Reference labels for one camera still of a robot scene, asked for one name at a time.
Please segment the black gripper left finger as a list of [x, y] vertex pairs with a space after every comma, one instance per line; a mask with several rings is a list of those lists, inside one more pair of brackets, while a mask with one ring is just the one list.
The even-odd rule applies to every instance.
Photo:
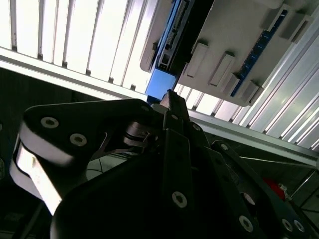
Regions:
[[185, 100], [173, 91], [153, 106], [126, 99], [30, 107], [22, 117], [10, 174], [54, 214], [66, 194], [86, 181], [90, 161], [153, 152], [165, 129], [182, 133], [186, 122]]

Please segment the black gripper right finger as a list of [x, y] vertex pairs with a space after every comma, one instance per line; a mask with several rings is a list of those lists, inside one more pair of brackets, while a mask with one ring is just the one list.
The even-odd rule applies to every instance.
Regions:
[[194, 239], [316, 239], [300, 209], [287, 202], [222, 141], [209, 143], [172, 95], [173, 226]]

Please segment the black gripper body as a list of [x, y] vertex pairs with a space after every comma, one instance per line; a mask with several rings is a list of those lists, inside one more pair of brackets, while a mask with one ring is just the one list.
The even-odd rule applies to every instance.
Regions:
[[194, 210], [162, 192], [163, 162], [134, 157], [72, 190], [51, 222], [52, 239], [247, 239], [202, 171], [192, 167]]

